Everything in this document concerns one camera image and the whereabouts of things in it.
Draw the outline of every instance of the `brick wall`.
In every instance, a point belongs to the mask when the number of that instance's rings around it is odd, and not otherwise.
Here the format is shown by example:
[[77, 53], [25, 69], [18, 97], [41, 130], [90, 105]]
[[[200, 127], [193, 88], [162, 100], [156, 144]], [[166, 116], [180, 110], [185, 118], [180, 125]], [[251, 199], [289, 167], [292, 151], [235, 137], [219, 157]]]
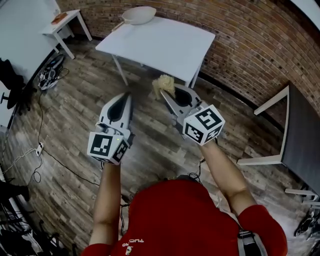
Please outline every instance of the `brick wall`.
[[[57, 0], [107, 36], [132, 7], [216, 34], [202, 71], [261, 105], [291, 80], [320, 113], [320, 32], [289, 0]], [[83, 33], [73, 27], [77, 33]]]

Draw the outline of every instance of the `black cable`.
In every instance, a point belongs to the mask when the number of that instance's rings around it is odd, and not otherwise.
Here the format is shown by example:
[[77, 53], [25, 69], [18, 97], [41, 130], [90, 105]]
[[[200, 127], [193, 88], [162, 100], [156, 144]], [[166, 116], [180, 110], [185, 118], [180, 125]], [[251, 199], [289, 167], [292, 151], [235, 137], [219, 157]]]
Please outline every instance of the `black cable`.
[[[40, 123], [40, 128], [39, 128], [39, 133], [38, 133], [38, 144], [40, 144], [40, 133], [41, 133], [41, 128], [42, 128], [42, 123], [43, 123], [43, 120], [44, 120], [44, 114], [43, 114], [43, 110], [42, 110], [42, 108], [41, 108], [41, 103], [40, 103], [41, 96], [42, 96], [42, 91], [40, 92], [40, 96], [39, 96], [39, 99], [38, 99], [38, 105], [39, 105], [40, 110], [41, 110], [41, 123]], [[84, 180], [84, 181], [86, 181], [86, 182], [89, 182], [89, 183], [91, 183], [91, 184], [93, 184], [93, 185], [99, 186], [99, 184], [94, 183], [94, 182], [91, 182], [90, 180], [87, 180], [86, 178], [81, 177], [80, 175], [78, 175], [77, 173], [75, 173], [73, 170], [69, 169], [67, 166], [65, 166], [63, 163], [61, 163], [58, 159], [56, 159], [53, 155], [51, 155], [51, 154], [50, 154], [48, 151], [46, 151], [45, 149], [43, 149], [43, 151], [45, 151], [49, 156], [51, 156], [53, 159], [55, 159], [60, 165], [62, 165], [64, 168], [66, 168], [67, 170], [69, 170], [70, 172], [72, 172], [72, 173], [73, 173], [74, 175], [76, 175], [78, 178], [80, 178], [80, 179], [82, 179], [82, 180]], [[33, 176], [34, 181], [37, 182], [37, 183], [40, 183], [40, 182], [41, 182], [41, 175], [40, 175], [40, 173], [37, 171], [37, 169], [40, 168], [41, 164], [39, 165], [39, 167], [37, 167], [37, 168], [33, 171], [32, 175], [31, 175], [31, 178], [32, 178], [32, 176]], [[36, 178], [35, 178], [35, 174], [36, 174], [36, 173], [38, 173], [39, 176], [40, 176], [40, 180], [39, 180], [39, 181], [36, 181]]]
[[[214, 141], [215, 141], [215, 143], [218, 145], [218, 139], [217, 139], [217, 138], [214, 138]], [[195, 181], [199, 182], [201, 185], [203, 185], [202, 182], [201, 182], [201, 180], [200, 180], [201, 164], [202, 164], [203, 162], [205, 162], [205, 161], [206, 161], [206, 159], [202, 159], [201, 161], [199, 161], [199, 173], [195, 173], [195, 172], [190, 172], [190, 173], [189, 173], [189, 177], [192, 178], [192, 179], [194, 179]]]
[[125, 220], [124, 217], [122, 215], [122, 210], [124, 207], [129, 207], [130, 203], [127, 204], [120, 204], [121, 206], [121, 211], [120, 211], [120, 219], [121, 219], [121, 236], [124, 236], [124, 228], [125, 228]]
[[62, 70], [67, 70], [67, 73], [63, 77], [60, 77], [58, 80], [61, 80], [62, 78], [64, 78], [65, 76], [67, 76], [70, 73], [69, 69], [62, 66], [62, 68], [58, 71], [58, 77], [60, 76], [60, 73]]
[[[41, 182], [41, 174], [37, 171], [37, 170], [42, 166], [42, 158], [41, 158], [40, 155], [39, 155], [39, 157], [40, 157], [40, 164], [39, 164], [39, 166], [38, 166], [37, 168], [34, 169], [33, 173], [31, 174], [31, 177], [30, 177], [30, 180], [29, 180], [29, 183], [27, 184], [27, 186], [30, 185], [30, 183], [31, 183], [31, 181], [32, 181], [32, 178], [33, 178], [34, 181], [35, 181], [36, 183], [38, 183], [38, 184]], [[40, 177], [39, 181], [36, 180], [35, 174], [38, 174], [38, 175], [39, 175], [39, 177]]]
[[41, 110], [41, 123], [40, 123], [40, 128], [39, 128], [39, 133], [38, 133], [38, 144], [40, 144], [40, 132], [41, 132], [42, 123], [44, 121], [44, 113], [42, 111], [41, 104], [40, 104], [41, 96], [42, 96], [42, 91], [40, 90], [40, 96], [39, 96], [39, 99], [38, 99], [38, 105], [39, 105], [40, 110]]
[[54, 160], [56, 160], [60, 165], [62, 165], [64, 168], [66, 168], [67, 170], [69, 170], [70, 172], [72, 172], [75, 176], [77, 176], [78, 178], [86, 181], [86, 182], [89, 182], [90, 184], [93, 184], [93, 185], [97, 185], [99, 186], [100, 184], [98, 183], [94, 183], [94, 182], [91, 182], [90, 180], [86, 179], [86, 178], [83, 178], [81, 177], [79, 174], [75, 173], [73, 170], [71, 170], [70, 168], [68, 168], [67, 166], [65, 166], [62, 162], [60, 162], [58, 159], [56, 159], [52, 154], [50, 154], [48, 151], [46, 151], [45, 149], [43, 149], [44, 152], [46, 152], [50, 157], [52, 157]]

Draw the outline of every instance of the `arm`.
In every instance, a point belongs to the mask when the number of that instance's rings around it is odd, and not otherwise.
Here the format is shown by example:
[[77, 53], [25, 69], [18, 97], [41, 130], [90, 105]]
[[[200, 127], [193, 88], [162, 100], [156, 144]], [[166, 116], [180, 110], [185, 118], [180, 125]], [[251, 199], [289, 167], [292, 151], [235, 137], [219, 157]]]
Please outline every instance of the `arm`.
[[118, 241], [120, 201], [120, 165], [105, 163], [98, 195], [94, 202], [90, 245], [113, 245]]
[[236, 215], [240, 215], [246, 208], [257, 204], [241, 171], [222, 152], [214, 140], [201, 146], [200, 150], [215, 183]]

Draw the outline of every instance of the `laminate floor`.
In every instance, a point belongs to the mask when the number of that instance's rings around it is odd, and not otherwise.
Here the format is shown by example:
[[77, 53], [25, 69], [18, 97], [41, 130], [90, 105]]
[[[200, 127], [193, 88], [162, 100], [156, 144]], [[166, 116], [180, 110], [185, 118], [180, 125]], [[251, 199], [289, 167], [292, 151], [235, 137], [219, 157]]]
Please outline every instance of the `laminate floor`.
[[[202, 158], [199, 149], [195, 143], [179, 136], [165, 105], [155, 100], [152, 80], [160, 73], [121, 59], [129, 81], [127, 87], [111, 57], [95, 50], [98, 43], [75, 39], [67, 43], [75, 55], [74, 60], [67, 56], [63, 64], [69, 74], [40, 99], [43, 123], [39, 140], [44, 143], [45, 150], [76, 174], [99, 183], [100, 163], [86, 154], [89, 132], [95, 130], [106, 102], [131, 91], [134, 100], [131, 130], [136, 136], [122, 160], [122, 194], [129, 197], [146, 183], [197, 171]], [[263, 117], [254, 116], [247, 105], [201, 79], [197, 80], [195, 91], [203, 100], [214, 104], [224, 117], [226, 123], [218, 144], [234, 163], [242, 157], [268, 156], [280, 151], [283, 134]], [[4, 152], [4, 169], [17, 156], [37, 147], [42, 116], [39, 96], [39, 91], [33, 96], [31, 111], [14, 119]], [[41, 160], [42, 165], [37, 170], [41, 181], [36, 183], [32, 179], [29, 185], [30, 205], [35, 210], [31, 217], [42, 219], [49, 232], [58, 232], [68, 248], [76, 243], [83, 249], [92, 230], [98, 186], [78, 178], [46, 152], [42, 153]], [[6, 176], [15, 178], [14, 184], [25, 185], [39, 164], [40, 159], [31, 153], [17, 162]], [[293, 237], [308, 207], [301, 204], [299, 196], [284, 193], [285, 188], [300, 189], [302, 182], [281, 165], [238, 167], [247, 178], [255, 199], [266, 206], [283, 227], [288, 255], [308, 255], [315, 241], [306, 241], [305, 235]], [[40, 177], [35, 174], [35, 178], [39, 180]], [[200, 178], [213, 201], [218, 203], [222, 196], [205, 163]], [[224, 199], [221, 204], [227, 207]], [[128, 224], [126, 209], [123, 215]]]

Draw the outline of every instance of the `white side table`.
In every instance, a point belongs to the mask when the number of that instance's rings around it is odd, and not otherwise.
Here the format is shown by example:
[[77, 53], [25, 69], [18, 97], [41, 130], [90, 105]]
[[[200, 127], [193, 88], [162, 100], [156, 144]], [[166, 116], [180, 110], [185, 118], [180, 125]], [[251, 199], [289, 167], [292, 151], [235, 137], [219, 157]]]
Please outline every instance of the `white side table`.
[[71, 31], [70, 27], [68, 26], [68, 23], [75, 17], [78, 18], [86, 36], [88, 37], [89, 41], [92, 41], [92, 37], [89, 33], [89, 30], [84, 22], [84, 19], [82, 18], [81, 14], [80, 14], [80, 10], [70, 10], [67, 11], [67, 16], [64, 17], [58, 24], [54, 24], [52, 25], [51, 23], [49, 25], [47, 25], [43, 30], [41, 30], [39, 33], [43, 34], [43, 35], [53, 35], [55, 37], [55, 39], [60, 43], [60, 45], [62, 46], [62, 48], [65, 50], [65, 52], [70, 56], [71, 59], [74, 59], [75, 56], [73, 55], [73, 53], [69, 50], [69, 48], [67, 47], [67, 45], [64, 43], [64, 41], [62, 40], [62, 38], [59, 36], [58, 32], [64, 27], [66, 26], [66, 28], [68, 29], [70, 35], [72, 37], [75, 37], [74, 33]]

